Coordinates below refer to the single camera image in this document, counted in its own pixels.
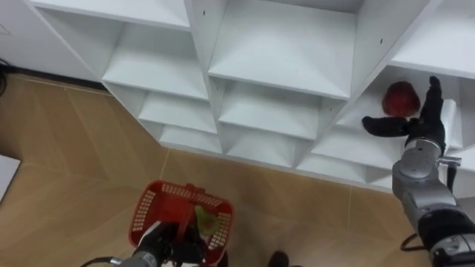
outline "beige floor tile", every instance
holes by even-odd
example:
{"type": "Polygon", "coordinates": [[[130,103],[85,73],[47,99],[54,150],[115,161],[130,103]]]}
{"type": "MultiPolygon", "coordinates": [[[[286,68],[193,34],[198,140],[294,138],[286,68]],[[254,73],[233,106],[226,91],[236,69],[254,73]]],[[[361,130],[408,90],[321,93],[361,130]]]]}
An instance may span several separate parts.
{"type": "Polygon", "coordinates": [[[401,242],[414,232],[392,194],[362,188],[352,189],[349,230],[393,242],[401,242]]]}
{"type": "Polygon", "coordinates": [[[47,122],[67,169],[72,174],[107,179],[93,143],[64,88],[29,82],[45,112],[47,122]]]}
{"type": "Polygon", "coordinates": [[[147,173],[148,179],[150,181],[159,179],[165,165],[168,149],[158,145],[157,141],[117,100],[107,98],[106,101],[119,120],[121,129],[147,173]]]}
{"type": "Polygon", "coordinates": [[[122,185],[146,187],[150,179],[108,104],[110,96],[80,90],[68,90],[68,95],[99,154],[108,178],[122,185]]]}
{"type": "Polygon", "coordinates": [[[10,149],[15,150],[8,154],[25,163],[65,170],[61,151],[35,96],[35,88],[25,80],[10,79],[0,98],[6,122],[2,135],[7,136],[7,141],[12,143],[10,149]]]}
{"type": "MultiPolygon", "coordinates": [[[[125,207],[133,206],[140,193],[132,188],[102,186],[96,193],[89,194],[76,205],[50,216],[41,227],[9,245],[7,253],[0,251],[0,258],[12,267],[34,266],[38,259],[76,242],[101,224],[121,214],[125,207]]],[[[120,235],[124,237],[126,233],[124,231],[120,235]]]]}

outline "white panel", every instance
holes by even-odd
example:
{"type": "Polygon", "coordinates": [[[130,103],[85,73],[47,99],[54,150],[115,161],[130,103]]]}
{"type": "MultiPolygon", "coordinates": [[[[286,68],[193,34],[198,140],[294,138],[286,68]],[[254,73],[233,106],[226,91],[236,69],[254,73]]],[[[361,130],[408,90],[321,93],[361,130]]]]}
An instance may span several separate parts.
{"type": "Polygon", "coordinates": [[[139,119],[216,133],[209,104],[160,93],[149,93],[139,119]]]}
{"type": "Polygon", "coordinates": [[[384,178],[377,179],[371,183],[372,185],[380,186],[383,188],[392,189],[393,188],[393,175],[388,175],[384,178]]]}
{"type": "MultiPolygon", "coordinates": [[[[382,100],[390,85],[398,81],[410,82],[421,101],[421,105],[423,105],[425,94],[430,86],[429,77],[430,73],[422,71],[386,67],[337,124],[352,131],[366,132],[361,119],[365,116],[373,118],[387,116],[381,106],[382,100]]],[[[454,131],[454,121],[457,112],[459,112],[456,107],[456,102],[459,101],[459,79],[445,75],[437,75],[437,77],[442,84],[442,97],[446,99],[442,108],[441,120],[446,129],[446,143],[451,144],[452,141],[448,140],[452,136],[452,131],[454,131]]]]}
{"type": "Polygon", "coordinates": [[[475,144],[475,81],[460,79],[460,113],[462,144],[475,144]]]}
{"type": "Polygon", "coordinates": [[[54,10],[39,10],[53,29],[101,77],[124,27],[123,22],[54,10]]]}
{"type": "Polygon", "coordinates": [[[355,20],[308,7],[230,1],[209,74],[347,99],[355,20]]]}
{"type": "Polygon", "coordinates": [[[31,0],[36,7],[188,30],[183,0],[31,0]]]}
{"type": "Polygon", "coordinates": [[[442,0],[366,0],[358,12],[352,93],[366,89],[442,0]]]}
{"type": "Polygon", "coordinates": [[[308,155],[297,169],[356,182],[366,179],[366,166],[322,155],[308,155]]]}
{"type": "Polygon", "coordinates": [[[108,83],[105,83],[104,86],[119,100],[128,112],[134,115],[135,118],[139,116],[145,98],[147,97],[147,91],[108,83]]]}
{"type": "Polygon", "coordinates": [[[293,166],[295,149],[300,145],[298,139],[238,126],[222,125],[221,128],[226,155],[281,167],[293,166]]]}
{"type": "Polygon", "coordinates": [[[402,148],[403,141],[399,138],[375,137],[336,127],[322,138],[312,153],[391,169],[394,162],[401,158],[402,148]]]}
{"type": "Polygon", "coordinates": [[[216,134],[171,125],[164,127],[159,142],[164,146],[181,146],[184,148],[197,148],[204,151],[222,153],[221,144],[216,134]]]}
{"type": "Polygon", "coordinates": [[[29,1],[1,0],[0,58],[16,67],[97,81],[29,1]]]}
{"type": "Polygon", "coordinates": [[[226,88],[219,120],[313,140],[319,105],[317,96],[233,82],[226,88]]]}
{"type": "Polygon", "coordinates": [[[294,4],[302,7],[312,7],[323,10],[333,10],[347,13],[356,13],[364,0],[264,0],[284,4],[294,4]]]}
{"type": "Polygon", "coordinates": [[[460,149],[463,148],[463,136],[462,136],[462,113],[458,109],[455,117],[455,122],[453,122],[452,128],[452,137],[449,143],[449,148],[460,149]]]}
{"type": "Polygon", "coordinates": [[[190,33],[130,24],[103,77],[107,82],[208,99],[190,33]]]}
{"type": "Polygon", "coordinates": [[[155,122],[140,121],[140,123],[148,131],[148,133],[152,135],[154,139],[158,142],[165,126],[155,122]]]}
{"type": "Polygon", "coordinates": [[[475,221],[475,197],[468,197],[457,200],[457,204],[462,207],[462,210],[475,221]]]}
{"type": "MultiPolygon", "coordinates": [[[[472,152],[471,165],[475,165],[475,151],[472,152]]],[[[455,181],[453,181],[453,194],[456,197],[475,197],[475,168],[471,170],[459,170],[455,176],[455,181]]]]}
{"type": "Polygon", "coordinates": [[[450,156],[462,158],[462,166],[460,169],[475,172],[475,145],[471,145],[461,151],[452,153],[450,156]]]}
{"type": "Polygon", "coordinates": [[[185,0],[191,33],[203,69],[208,70],[228,0],[185,0]]]}
{"type": "Polygon", "coordinates": [[[475,79],[475,1],[444,0],[391,64],[475,79]]]}
{"type": "Polygon", "coordinates": [[[446,144],[445,151],[449,149],[451,144],[453,143],[452,138],[454,137],[453,132],[454,125],[457,117],[457,104],[452,99],[444,100],[444,104],[442,106],[442,112],[440,114],[440,120],[444,125],[445,129],[445,139],[444,142],[446,144]]]}
{"type": "Polygon", "coordinates": [[[7,193],[8,186],[14,178],[19,165],[19,160],[0,155],[0,203],[5,193],[7,193]]]}

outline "robotic hand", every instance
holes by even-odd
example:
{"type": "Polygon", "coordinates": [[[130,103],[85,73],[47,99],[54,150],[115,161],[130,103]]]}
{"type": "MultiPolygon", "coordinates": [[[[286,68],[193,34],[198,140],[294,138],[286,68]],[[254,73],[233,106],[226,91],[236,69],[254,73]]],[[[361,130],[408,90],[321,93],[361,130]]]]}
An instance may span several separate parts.
{"type": "Polygon", "coordinates": [[[176,266],[198,266],[205,257],[206,244],[196,229],[187,228],[183,240],[176,240],[179,224],[177,222],[156,222],[142,236],[140,244],[132,257],[121,260],[115,257],[100,257],[92,263],[110,263],[119,267],[160,267],[166,263],[176,266]]]}
{"type": "Polygon", "coordinates": [[[444,156],[442,103],[440,81],[432,76],[421,116],[404,125],[408,138],[393,166],[393,193],[434,267],[474,267],[475,224],[451,192],[460,159],[444,156]],[[448,187],[439,181],[439,164],[448,165],[448,187]]]}

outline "robotic arm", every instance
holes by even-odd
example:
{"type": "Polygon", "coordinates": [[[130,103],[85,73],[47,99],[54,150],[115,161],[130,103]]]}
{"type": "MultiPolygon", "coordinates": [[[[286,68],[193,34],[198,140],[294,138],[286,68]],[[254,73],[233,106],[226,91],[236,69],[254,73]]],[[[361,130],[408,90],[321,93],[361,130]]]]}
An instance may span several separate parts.
{"type": "Polygon", "coordinates": [[[457,205],[451,185],[439,181],[439,164],[448,165],[448,183],[460,166],[460,159],[444,156],[442,103],[440,81],[432,76],[420,118],[407,124],[405,151],[393,166],[393,193],[434,267],[474,267],[475,224],[457,205]]]}

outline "white shelf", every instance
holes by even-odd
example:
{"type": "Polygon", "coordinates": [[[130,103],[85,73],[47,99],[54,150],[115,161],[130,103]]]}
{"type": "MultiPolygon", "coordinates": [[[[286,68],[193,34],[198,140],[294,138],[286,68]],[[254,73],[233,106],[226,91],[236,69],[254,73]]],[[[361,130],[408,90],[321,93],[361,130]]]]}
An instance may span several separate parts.
{"type": "Polygon", "coordinates": [[[474,10],[473,0],[444,0],[391,64],[475,79],[474,10]]]}
{"type": "Polygon", "coordinates": [[[299,139],[278,133],[252,130],[232,125],[222,125],[224,152],[256,162],[291,168],[299,139]]]}
{"type": "Polygon", "coordinates": [[[147,95],[139,119],[217,133],[209,104],[162,93],[147,95]]]}
{"type": "Polygon", "coordinates": [[[455,122],[453,122],[452,137],[451,137],[451,142],[449,143],[449,147],[452,149],[463,148],[462,113],[460,112],[460,110],[458,110],[456,114],[455,122]]]}
{"type": "Polygon", "coordinates": [[[349,131],[336,126],[315,146],[312,153],[349,162],[391,169],[402,155],[403,141],[349,131]]]}
{"type": "MultiPolygon", "coordinates": [[[[350,111],[337,122],[337,125],[357,134],[365,134],[371,137],[363,128],[361,119],[365,116],[371,116],[373,118],[387,116],[381,106],[387,88],[394,82],[408,81],[413,85],[421,101],[421,105],[423,105],[425,93],[429,88],[429,77],[430,73],[422,71],[386,67],[369,88],[356,100],[350,111]]],[[[461,111],[456,104],[456,102],[459,101],[459,80],[456,77],[445,75],[437,75],[437,77],[442,83],[442,96],[446,99],[442,108],[441,117],[446,129],[445,142],[450,148],[456,148],[460,145],[457,145],[457,143],[460,142],[459,139],[461,138],[460,135],[462,131],[460,124],[456,122],[457,114],[461,111]]]]}
{"type": "Polygon", "coordinates": [[[308,155],[297,167],[298,170],[321,174],[353,182],[371,182],[388,175],[389,170],[372,168],[328,156],[308,155]]]}
{"type": "Polygon", "coordinates": [[[355,31],[349,13],[230,1],[209,74],[348,99],[355,31]]]}
{"type": "Polygon", "coordinates": [[[189,30],[183,0],[31,0],[35,7],[189,30]]]}
{"type": "Polygon", "coordinates": [[[104,81],[145,90],[208,99],[190,33],[129,24],[104,81]]]}
{"type": "Polygon", "coordinates": [[[160,144],[173,148],[193,148],[221,154],[221,144],[216,134],[167,125],[160,144]]]}
{"type": "Polygon", "coordinates": [[[226,88],[219,120],[314,140],[319,108],[317,96],[233,82],[226,88]]]}

